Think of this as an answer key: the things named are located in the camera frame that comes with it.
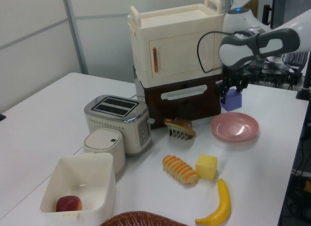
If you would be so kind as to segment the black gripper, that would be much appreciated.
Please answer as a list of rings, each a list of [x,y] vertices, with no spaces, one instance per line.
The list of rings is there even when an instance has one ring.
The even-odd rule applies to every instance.
[[[223,65],[223,79],[216,81],[214,84],[214,92],[219,96],[221,103],[225,103],[226,94],[230,89],[230,85],[236,87],[236,91],[241,93],[243,89],[248,87],[252,74],[244,67],[232,70]]]

